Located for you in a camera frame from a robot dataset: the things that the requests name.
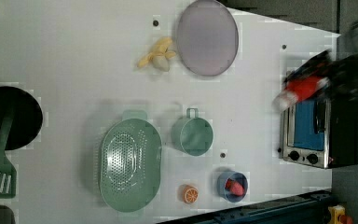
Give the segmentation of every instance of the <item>yellow object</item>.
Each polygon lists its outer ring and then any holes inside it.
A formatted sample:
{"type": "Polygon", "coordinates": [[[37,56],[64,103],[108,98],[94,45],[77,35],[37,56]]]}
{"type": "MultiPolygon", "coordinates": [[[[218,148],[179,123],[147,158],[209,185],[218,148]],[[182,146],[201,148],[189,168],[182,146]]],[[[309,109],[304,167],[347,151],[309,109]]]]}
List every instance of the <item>yellow object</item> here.
{"type": "Polygon", "coordinates": [[[341,215],[345,215],[345,208],[341,205],[337,205],[334,207],[328,207],[328,210],[331,214],[331,220],[328,224],[343,224],[338,220],[338,217],[341,215]]]}
{"type": "Polygon", "coordinates": [[[158,42],[156,42],[150,53],[138,62],[138,67],[142,68],[147,66],[150,62],[153,62],[153,65],[156,68],[161,71],[168,72],[170,70],[168,59],[176,56],[174,51],[167,51],[171,44],[172,39],[170,37],[162,37],[158,42]]]}

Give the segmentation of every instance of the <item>white table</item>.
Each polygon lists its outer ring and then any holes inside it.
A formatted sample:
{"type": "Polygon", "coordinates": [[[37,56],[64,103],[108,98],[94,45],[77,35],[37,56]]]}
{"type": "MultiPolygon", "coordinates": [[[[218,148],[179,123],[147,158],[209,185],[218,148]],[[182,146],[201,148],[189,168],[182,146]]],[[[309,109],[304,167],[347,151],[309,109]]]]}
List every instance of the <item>white table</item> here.
{"type": "Polygon", "coordinates": [[[279,159],[279,115],[271,101],[285,71],[334,49],[337,35],[231,10],[240,48],[225,74],[196,76],[178,57],[166,74],[137,69],[155,40],[175,37],[191,2],[0,1],[0,82],[30,91],[45,113],[38,139],[7,153],[17,166],[18,195],[0,204],[14,210],[18,223],[152,223],[331,187],[330,170],[279,159]],[[214,130],[213,147],[198,158],[173,149],[170,138],[189,106],[214,130]],[[100,196],[96,155],[105,132],[129,108],[147,112],[164,148],[158,195],[143,210],[122,214],[100,196]],[[240,203],[215,192],[226,168],[248,177],[240,203]],[[178,199],[183,184],[199,189],[196,203],[178,199]]]}

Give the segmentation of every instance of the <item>red object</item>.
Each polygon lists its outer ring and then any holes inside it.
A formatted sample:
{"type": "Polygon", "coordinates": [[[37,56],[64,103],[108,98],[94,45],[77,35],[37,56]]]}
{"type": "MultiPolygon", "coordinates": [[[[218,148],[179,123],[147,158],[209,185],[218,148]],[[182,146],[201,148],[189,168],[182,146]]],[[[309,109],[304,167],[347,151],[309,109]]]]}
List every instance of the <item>red object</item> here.
{"type": "Polygon", "coordinates": [[[307,77],[305,79],[296,79],[287,84],[286,90],[294,93],[298,98],[297,101],[301,102],[310,98],[319,88],[318,82],[321,77],[307,77]]]}
{"type": "Polygon", "coordinates": [[[229,179],[226,182],[225,187],[234,195],[242,196],[243,194],[245,194],[245,189],[240,183],[238,183],[238,181],[229,179]]]}
{"type": "Polygon", "coordinates": [[[352,218],[345,215],[339,216],[338,220],[342,224],[353,224],[352,218]]]}

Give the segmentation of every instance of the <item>purple plate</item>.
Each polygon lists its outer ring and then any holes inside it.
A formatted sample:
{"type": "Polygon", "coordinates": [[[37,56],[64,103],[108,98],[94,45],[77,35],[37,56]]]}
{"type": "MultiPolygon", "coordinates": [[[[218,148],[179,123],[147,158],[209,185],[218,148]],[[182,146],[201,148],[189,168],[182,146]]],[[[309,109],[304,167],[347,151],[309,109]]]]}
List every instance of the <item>purple plate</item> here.
{"type": "Polygon", "coordinates": [[[232,65],[237,55],[237,24],[219,2],[199,0],[182,14],[176,43],[189,70],[203,76],[217,76],[232,65]]]}

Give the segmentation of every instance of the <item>green measuring cup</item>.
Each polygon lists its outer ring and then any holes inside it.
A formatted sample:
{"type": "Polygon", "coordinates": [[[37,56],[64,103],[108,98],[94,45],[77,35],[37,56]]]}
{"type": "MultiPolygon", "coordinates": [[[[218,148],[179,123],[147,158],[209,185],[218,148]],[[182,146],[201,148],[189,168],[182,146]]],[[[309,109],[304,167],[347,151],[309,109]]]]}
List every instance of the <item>green measuring cup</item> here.
{"type": "Polygon", "coordinates": [[[197,108],[188,108],[186,116],[173,125],[171,138],[175,148],[192,156],[200,156],[211,147],[213,130],[208,121],[199,118],[197,108]],[[194,118],[191,118],[191,110],[194,111],[194,118]]]}

